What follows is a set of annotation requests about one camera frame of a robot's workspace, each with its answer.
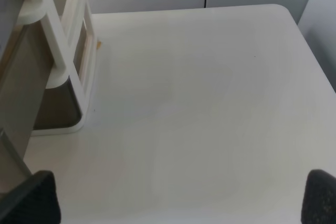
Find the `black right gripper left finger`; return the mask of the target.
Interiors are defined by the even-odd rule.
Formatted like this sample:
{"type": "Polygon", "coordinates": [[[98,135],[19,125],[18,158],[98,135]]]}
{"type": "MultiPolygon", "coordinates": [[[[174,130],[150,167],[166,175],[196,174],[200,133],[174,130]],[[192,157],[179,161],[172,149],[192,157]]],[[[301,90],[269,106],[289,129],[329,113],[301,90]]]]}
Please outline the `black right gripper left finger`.
{"type": "Polygon", "coordinates": [[[1,223],[61,223],[53,172],[40,170],[6,193],[1,223]]]}

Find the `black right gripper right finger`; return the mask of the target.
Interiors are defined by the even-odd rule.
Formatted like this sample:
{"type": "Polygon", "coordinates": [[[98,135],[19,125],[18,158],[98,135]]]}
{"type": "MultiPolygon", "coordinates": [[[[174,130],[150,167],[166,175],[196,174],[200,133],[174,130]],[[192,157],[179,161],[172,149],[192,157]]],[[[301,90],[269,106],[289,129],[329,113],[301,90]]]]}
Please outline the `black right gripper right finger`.
{"type": "Polygon", "coordinates": [[[335,224],[335,177],[321,169],[308,174],[301,223],[335,224]]]}

